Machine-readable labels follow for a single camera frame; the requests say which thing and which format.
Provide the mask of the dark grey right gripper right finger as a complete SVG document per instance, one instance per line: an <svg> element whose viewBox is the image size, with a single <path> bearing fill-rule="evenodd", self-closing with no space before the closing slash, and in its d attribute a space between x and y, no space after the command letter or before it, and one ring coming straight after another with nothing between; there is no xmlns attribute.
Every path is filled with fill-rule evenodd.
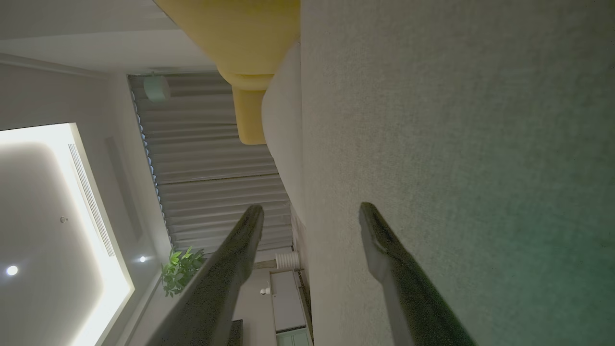
<svg viewBox="0 0 615 346"><path fill-rule="evenodd" d="M396 346L473 346L472 337L370 202L359 208L367 265L381 284Z"/></svg>

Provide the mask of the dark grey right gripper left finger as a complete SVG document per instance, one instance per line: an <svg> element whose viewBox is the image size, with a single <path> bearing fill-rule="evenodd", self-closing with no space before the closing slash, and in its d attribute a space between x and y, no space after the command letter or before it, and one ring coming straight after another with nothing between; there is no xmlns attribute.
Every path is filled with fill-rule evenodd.
<svg viewBox="0 0 615 346"><path fill-rule="evenodd" d="M148 346L225 346L240 287L252 273L264 209L249 206L218 250L180 294Z"/></svg>

